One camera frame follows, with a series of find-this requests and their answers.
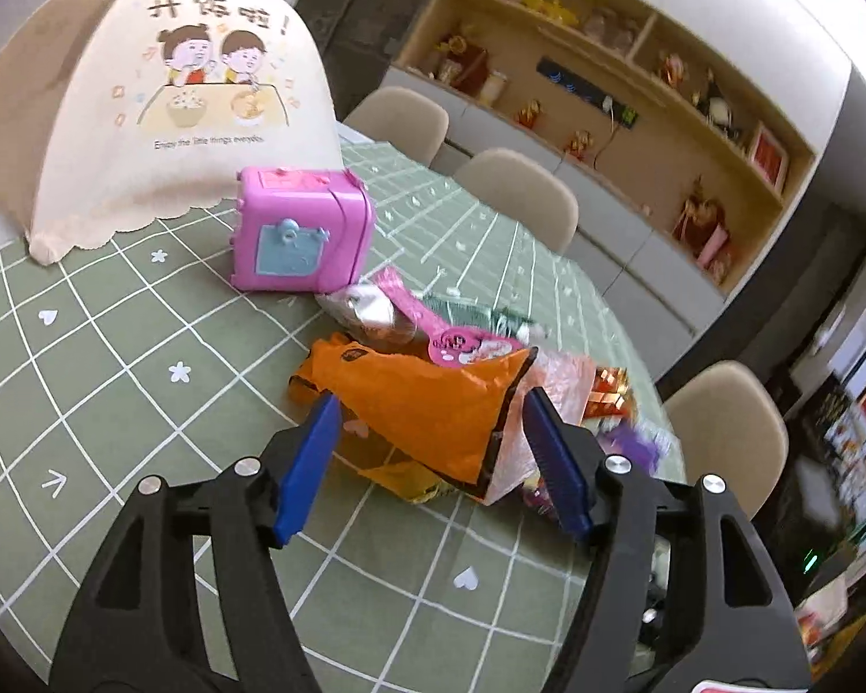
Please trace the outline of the beige chair far left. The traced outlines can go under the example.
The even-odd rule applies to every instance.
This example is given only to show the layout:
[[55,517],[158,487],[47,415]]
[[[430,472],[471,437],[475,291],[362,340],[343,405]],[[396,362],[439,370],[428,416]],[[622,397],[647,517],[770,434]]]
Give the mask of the beige chair far left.
[[449,113],[425,95],[387,86],[364,97],[344,124],[428,166],[446,139],[449,121]]

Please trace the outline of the beige chair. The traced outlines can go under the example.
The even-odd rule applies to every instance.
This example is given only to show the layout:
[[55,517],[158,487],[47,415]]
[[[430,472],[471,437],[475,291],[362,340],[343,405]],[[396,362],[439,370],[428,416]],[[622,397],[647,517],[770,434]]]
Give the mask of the beige chair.
[[466,161],[453,178],[481,203],[523,225],[550,251],[563,255],[574,240],[574,192],[533,159],[509,148],[488,148]]
[[751,369],[719,362],[665,402],[686,478],[718,474],[752,518],[779,482],[789,455],[781,413]]
[[425,95],[387,86],[364,97],[344,124],[428,166],[446,139],[449,121],[449,113]]

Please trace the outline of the wooden wall shelf unit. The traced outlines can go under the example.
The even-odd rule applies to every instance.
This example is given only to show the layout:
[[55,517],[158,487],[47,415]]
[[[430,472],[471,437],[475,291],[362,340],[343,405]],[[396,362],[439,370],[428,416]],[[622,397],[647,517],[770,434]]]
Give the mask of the wooden wall shelf unit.
[[527,139],[661,234],[688,197],[727,238],[702,263],[737,288],[804,188],[820,144],[794,117],[801,28],[745,27],[746,0],[430,0],[395,65],[471,111],[455,139]]

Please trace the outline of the red gold snack wrapper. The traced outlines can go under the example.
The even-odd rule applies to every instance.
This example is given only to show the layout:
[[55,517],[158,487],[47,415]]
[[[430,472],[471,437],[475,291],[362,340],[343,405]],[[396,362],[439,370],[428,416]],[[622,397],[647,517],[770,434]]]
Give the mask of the red gold snack wrapper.
[[599,366],[583,411],[585,419],[633,419],[637,404],[626,368]]

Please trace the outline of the beige chair near right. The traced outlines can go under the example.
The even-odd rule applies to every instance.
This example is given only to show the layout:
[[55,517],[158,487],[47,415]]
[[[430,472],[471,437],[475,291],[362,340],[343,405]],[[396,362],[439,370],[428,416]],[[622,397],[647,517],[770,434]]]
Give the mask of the beige chair near right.
[[665,402],[686,478],[718,474],[752,518],[779,482],[789,455],[781,413],[751,369],[719,362]]

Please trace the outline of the orange snack bag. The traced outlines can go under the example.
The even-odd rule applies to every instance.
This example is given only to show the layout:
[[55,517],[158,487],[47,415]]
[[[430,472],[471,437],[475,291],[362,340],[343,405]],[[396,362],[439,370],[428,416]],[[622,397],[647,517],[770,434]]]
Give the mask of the orange snack bag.
[[441,368],[334,333],[312,344],[289,395],[309,404],[330,391],[353,421],[391,444],[391,463],[360,472],[395,496],[427,502],[453,486],[490,505],[536,470],[522,430],[525,391],[541,379],[536,358],[535,349],[521,349]]

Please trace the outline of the pale pink plastic film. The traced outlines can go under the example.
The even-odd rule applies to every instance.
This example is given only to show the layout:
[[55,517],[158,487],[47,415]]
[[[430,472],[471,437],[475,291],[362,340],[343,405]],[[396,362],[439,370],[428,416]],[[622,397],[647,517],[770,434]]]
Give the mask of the pale pink plastic film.
[[522,406],[528,391],[541,386],[561,419],[568,424],[580,424],[587,408],[596,375],[596,365],[591,358],[543,347],[532,347],[530,357],[532,363],[517,382],[506,419],[499,427],[499,450],[490,485],[483,496],[485,505],[500,501],[538,472],[522,425]]

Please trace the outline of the pink toy comb wrapper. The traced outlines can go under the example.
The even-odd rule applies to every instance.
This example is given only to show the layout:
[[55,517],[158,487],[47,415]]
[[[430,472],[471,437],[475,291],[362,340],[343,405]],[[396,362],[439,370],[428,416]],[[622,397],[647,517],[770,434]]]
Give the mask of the pink toy comb wrapper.
[[391,266],[376,272],[372,280],[394,307],[428,336],[428,357],[442,368],[464,368],[522,349],[516,340],[492,335],[479,327],[452,326],[414,296]]

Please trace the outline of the beige cartoon food cover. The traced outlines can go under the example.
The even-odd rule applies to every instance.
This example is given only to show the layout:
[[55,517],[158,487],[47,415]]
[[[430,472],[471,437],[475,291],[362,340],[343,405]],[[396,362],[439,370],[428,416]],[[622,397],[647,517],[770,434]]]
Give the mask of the beige cartoon food cover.
[[220,202],[248,166],[341,163],[284,0],[46,0],[0,50],[0,211],[42,264]]

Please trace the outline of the clear plastic wrapper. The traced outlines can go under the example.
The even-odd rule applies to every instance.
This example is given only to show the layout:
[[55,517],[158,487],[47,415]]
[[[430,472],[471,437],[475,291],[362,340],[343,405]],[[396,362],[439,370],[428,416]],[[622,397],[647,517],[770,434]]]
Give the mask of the clear plastic wrapper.
[[317,304],[339,326],[370,342],[406,344],[417,329],[374,283],[356,283],[330,294],[316,294]]

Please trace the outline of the beige chair middle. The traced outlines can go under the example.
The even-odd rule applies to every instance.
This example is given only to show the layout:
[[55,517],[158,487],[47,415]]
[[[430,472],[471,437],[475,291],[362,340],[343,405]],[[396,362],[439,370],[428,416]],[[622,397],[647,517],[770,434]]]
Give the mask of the beige chair middle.
[[523,225],[550,251],[563,255],[574,240],[574,192],[533,159],[509,148],[488,148],[466,161],[453,178],[481,203]]

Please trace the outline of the green white milk carton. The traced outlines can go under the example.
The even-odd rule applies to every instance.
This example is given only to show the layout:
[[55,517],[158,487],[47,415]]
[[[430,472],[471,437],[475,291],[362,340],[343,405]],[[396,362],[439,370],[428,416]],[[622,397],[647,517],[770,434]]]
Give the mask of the green white milk carton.
[[442,294],[424,294],[422,302],[452,326],[477,327],[504,338],[528,338],[535,327],[527,316],[509,308],[490,307],[479,299],[460,296],[456,289]]

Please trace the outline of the green grid tablecloth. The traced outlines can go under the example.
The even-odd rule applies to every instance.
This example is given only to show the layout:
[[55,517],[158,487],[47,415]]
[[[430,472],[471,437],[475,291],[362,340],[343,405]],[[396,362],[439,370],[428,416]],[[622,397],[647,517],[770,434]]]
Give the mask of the green grid tablecloth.
[[[691,335],[585,240],[546,251],[521,225],[387,146],[345,161],[371,191],[365,266],[424,294],[536,319],[569,352],[622,366],[641,411]],[[306,296],[229,286],[218,203],[62,263],[0,249],[0,629],[33,671],[142,477],[204,479],[297,422],[290,374],[333,321]],[[350,426],[303,534],[273,558],[330,691],[535,691],[587,563],[513,497],[411,505],[365,480],[389,449]]]

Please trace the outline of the pink toy suitcase box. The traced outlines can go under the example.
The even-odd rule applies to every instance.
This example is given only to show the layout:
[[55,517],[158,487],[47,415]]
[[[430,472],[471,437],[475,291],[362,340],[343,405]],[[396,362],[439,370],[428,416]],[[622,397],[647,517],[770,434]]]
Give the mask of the pink toy suitcase box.
[[248,166],[237,181],[235,289],[328,294],[360,280],[375,208],[351,170]]

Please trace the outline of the purple plastic toy container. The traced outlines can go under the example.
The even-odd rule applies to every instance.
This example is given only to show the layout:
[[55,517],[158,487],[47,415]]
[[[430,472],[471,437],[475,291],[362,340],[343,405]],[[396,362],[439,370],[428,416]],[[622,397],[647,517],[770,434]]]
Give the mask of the purple plastic toy container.
[[622,421],[615,427],[599,430],[598,441],[605,454],[622,455],[648,474],[655,474],[659,469],[663,457],[659,444],[630,422]]

